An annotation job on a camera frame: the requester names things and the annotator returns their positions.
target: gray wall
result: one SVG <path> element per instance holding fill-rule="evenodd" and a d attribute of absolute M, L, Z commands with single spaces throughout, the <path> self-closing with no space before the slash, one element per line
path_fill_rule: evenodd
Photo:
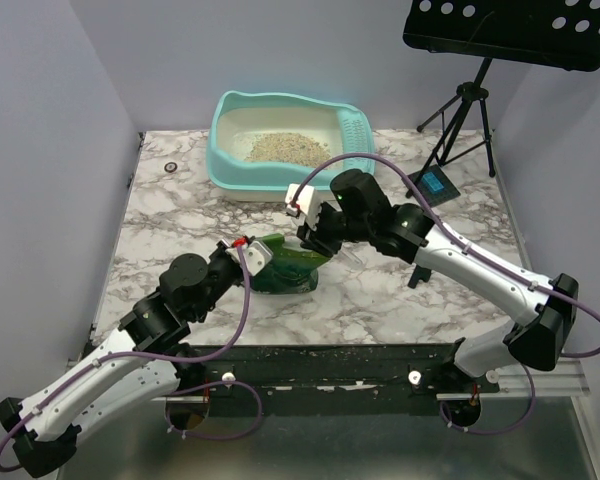
<path fill-rule="evenodd" d="M 86 340 L 137 143 L 69 3 L 1 0 L 0 400 Z"/>
<path fill-rule="evenodd" d="M 566 272 L 600 312 L 600 70 L 533 67 L 499 125 L 501 175 L 537 270 Z M 600 343 L 580 315 L 571 351 Z M 600 356 L 584 362 L 600 423 Z"/>
<path fill-rule="evenodd" d="M 232 89 L 347 102 L 376 128 L 415 127 L 479 66 L 476 58 L 407 47 L 408 0 L 71 3 L 143 129 L 208 127 Z M 494 121 L 527 71 L 495 62 L 486 82 Z M 469 126 L 477 119 L 475 112 Z"/>

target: purple cable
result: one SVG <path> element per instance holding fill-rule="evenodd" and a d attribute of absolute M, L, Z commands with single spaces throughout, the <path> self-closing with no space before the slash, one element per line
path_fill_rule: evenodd
<path fill-rule="evenodd" d="M 242 252 L 241 246 L 237 246 L 236 250 L 238 252 L 238 257 L 240 259 L 240 268 L 242 269 L 242 277 L 243 277 L 243 282 L 244 282 L 244 302 L 242 304 L 242 315 L 240 316 L 240 322 L 238 323 L 238 328 L 236 329 L 236 333 L 233 334 L 233 337 L 231 337 L 231 339 L 227 342 L 227 344 L 225 346 L 223 346 L 222 348 L 219 348 L 215 352 L 205 355 L 203 357 L 190 357 L 190 358 L 188 358 L 188 357 L 172 357 L 169 355 L 160 355 L 157 353 L 147 353 L 147 352 L 117 352 L 117 353 L 112 353 L 109 355 L 103 355 L 102 357 L 98 358 L 100 363 L 106 362 L 109 360 L 114 360 L 116 358 L 123 358 L 123 357 L 140 357 L 140 358 L 148 358 L 150 360 L 163 360 L 166 362 L 174 362 L 174 363 L 202 363 L 202 362 L 207 362 L 209 360 L 213 360 L 214 358 L 219 357 L 220 355 L 225 353 L 227 350 L 229 350 L 231 347 L 233 347 L 233 345 L 238 341 L 238 338 L 240 338 L 240 335 L 242 334 L 242 331 L 244 330 L 244 326 L 247 323 L 247 316 L 249 315 L 249 300 L 251 297 L 251 278 L 249 277 L 249 270 L 247 269 L 247 264 L 244 259 L 244 253 Z M 67 378 L 67 380 L 65 380 L 62 384 L 60 384 L 60 386 L 58 386 L 58 388 L 56 388 L 53 392 L 51 392 L 47 397 L 45 397 L 44 400 L 42 400 L 42 402 L 40 402 L 37 405 L 38 409 L 42 410 L 44 407 L 49 405 L 49 403 L 51 403 L 58 395 L 60 395 L 62 392 L 64 392 L 69 386 L 71 386 L 78 379 L 80 379 L 85 374 L 89 373 L 91 370 L 93 370 L 95 368 L 96 368 L 95 365 L 89 364 L 89 365 L 85 366 L 82 370 L 77 371 L 71 377 Z M 34 414 L 32 412 L 28 413 L 11 430 L 9 430 L 9 432 L 7 432 L 5 437 L 0 442 L 0 457 L 2 456 L 2 452 L 4 451 L 5 447 L 9 443 L 9 440 L 11 440 L 16 435 L 18 430 L 20 430 L 23 426 L 25 426 L 27 424 L 27 422 L 29 422 L 33 418 L 33 416 L 34 416 Z M 18 470 L 19 468 L 22 468 L 21 465 L 13 465 L 13 466 L 5 467 L 4 465 L 2 465 L 2 463 L 0 463 L 0 472 L 2 472 L 2 473 L 13 472 L 15 470 Z"/>
<path fill-rule="evenodd" d="M 232 433 L 230 435 L 220 435 L 220 436 L 205 435 L 204 433 L 196 433 L 191 430 L 180 430 L 180 429 L 174 427 L 173 424 L 171 423 L 171 420 L 169 420 L 169 411 L 168 411 L 168 407 L 167 407 L 167 408 L 165 408 L 165 411 L 164 411 L 164 418 L 167 421 L 167 424 L 169 425 L 169 431 L 176 431 L 186 437 L 199 438 L 202 440 L 221 440 L 221 441 L 222 440 L 237 440 L 238 438 L 246 437 L 247 435 L 250 435 L 251 433 L 256 431 L 258 429 L 258 427 L 260 427 L 260 424 L 262 423 L 262 399 L 260 398 L 260 395 L 258 395 L 258 392 L 256 392 L 256 390 L 251 385 L 248 385 L 243 382 L 239 382 L 237 380 L 226 381 L 226 382 L 221 380 L 218 382 L 206 383 L 204 385 L 199 385 L 199 386 L 193 387 L 193 388 L 187 388 L 185 390 L 179 390 L 177 392 L 173 392 L 169 396 L 171 397 L 174 395 L 186 395 L 187 393 L 199 392 L 200 390 L 205 390 L 205 389 L 211 388 L 211 387 L 219 387 L 221 385 L 237 385 L 238 387 L 246 388 L 247 390 L 249 390 L 251 395 L 253 395 L 253 398 L 256 399 L 256 403 L 258 405 L 258 413 L 256 414 L 256 418 L 249 428 L 247 428 L 243 432 Z"/>
<path fill-rule="evenodd" d="M 442 223 L 442 220 L 440 220 L 440 218 L 433 212 L 433 209 L 431 208 L 431 206 L 427 203 L 427 201 L 425 200 L 425 198 L 422 195 L 422 193 L 420 193 L 420 191 L 418 190 L 418 188 L 411 181 L 411 179 L 407 176 L 407 174 L 404 173 L 398 166 L 394 165 L 392 162 L 390 162 L 389 160 L 387 160 L 384 157 L 381 157 L 380 155 L 376 155 L 374 153 L 345 153 L 345 154 L 342 154 L 342 155 L 338 155 L 337 157 L 333 157 L 331 160 L 327 160 L 322 165 L 316 167 L 316 169 L 313 170 L 307 176 L 307 178 L 305 178 L 302 181 L 302 183 L 300 184 L 300 186 L 296 190 L 295 195 L 291 199 L 291 204 L 292 205 L 296 204 L 296 202 L 298 201 L 298 197 L 299 197 L 300 192 L 302 191 L 302 189 L 304 187 L 306 187 L 309 184 L 309 182 L 311 180 L 313 180 L 313 178 L 321 170 L 327 168 L 330 165 L 333 165 L 336 162 L 340 162 L 340 161 L 346 160 L 348 158 L 368 158 L 368 159 L 374 160 L 374 161 L 376 161 L 378 163 L 382 163 L 383 165 L 389 167 L 391 170 L 393 170 L 394 172 L 396 172 L 400 176 L 400 178 L 402 179 L 403 183 L 409 188 L 409 190 L 411 190 L 411 192 L 413 193 L 413 196 L 416 198 L 416 200 L 418 201 L 418 203 L 420 204 L 420 206 L 423 208 L 423 210 L 427 213 L 427 215 L 429 215 L 433 219 L 433 221 L 435 222 L 436 226 L 445 235 L 445 237 L 447 237 L 452 243 L 454 243 L 458 247 L 460 247 L 463 252 L 468 252 L 474 258 L 480 260 L 485 265 L 487 265 L 487 266 L 493 268 L 494 270 L 496 270 L 497 272 L 503 274 L 505 277 L 509 277 L 510 279 L 515 280 L 516 282 L 519 282 L 519 283 L 525 285 L 526 287 L 532 287 L 532 282 L 530 280 L 526 279 L 525 277 L 522 277 L 522 276 L 518 275 L 516 272 L 513 272 L 513 271 L 509 270 L 508 268 L 503 267 L 502 265 L 499 265 L 498 263 L 494 262 L 490 258 L 487 258 L 484 255 L 482 255 L 481 253 L 474 251 L 472 248 L 467 247 L 467 245 L 465 243 L 461 242 L 455 236 L 453 236 L 453 234 L 449 230 L 446 229 L 446 227 Z M 583 312 L 589 314 L 595 320 L 597 320 L 598 323 L 600 323 L 600 314 L 598 312 L 596 312 L 595 310 L 593 310 L 592 308 L 589 308 L 588 306 L 586 306 L 582 302 L 580 302 L 578 300 L 575 300 L 575 299 L 573 299 L 571 297 L 568 297 L 568 296 L 566 296 L 566 295 L 564 295 L 564 294 L 562 294 L 560 292 L 556 292 L 556 291 L 554 291 L 554 290 L 552 290 L 550 288 L 543 287 L 541 285 L 538 285 L 537 287 L 535 287 L 535 289 L 538 290 L 539 292 L 544 293 L 545 295 L 549 295 L 551 297 L 557 298 L 558 300 L 562 300 L 563 302 L 567 302 L 567 303 L 573 305 L 574 307 L 576 307 L 576 308 L 582 310 Z M 598 355 L 598 354 L 600 354 L 600 346 L 597 347 L 597 348 L 594 348 L 593 350 L 590 350 L 588 352 L 563 353 L 562 356 L 566 357 L 566 358 L 588 358 L 588 357 L 593 357 L 593 356 Z"/>
<path fill-rule="evenodd" d="M 536 407 L 536 386 L 533 383 L 533 376 L 531 375 L 531 372 L 525 365 L 521 365 L 521 366 L 524 369 L 525 373 L 527 374 L 527 378 L 529 379 L 529 388 L 531 389 L 531 397 L 529 399 L 529 407 L 527 408 L 527 411 L 524 413 L 524 415 L 522 415 L 522 417 L 520 417 L 520 419 L 518 419 L 516 422 L 512 423 L 508 427 L 500 428 L 498 430 L 470 430 L 469 428 L 461 427 L 460 425 L 456 425 L 455 423 L 453 423 L 451 421 L 451 412 L 449 411 L 449 406 L 446 404 L 446 402 L 440 402 L 440 417 L 442 417 L 442 420 L 444 420 L 444 423 L 447 424 L 447 427 L 453 428 L 454 430 L 457 430 L 458 432 L 468 433 L 471 435 L 482 435 L 482 436 L 501 435 L 503 433 L 509 433 L 509 432 L 515 430 L 516 428 L 521 427 L 527 420 L 529 420 L 529 418 L 531 417 L 531 414 L 533 413 L 533 410 Z"/>

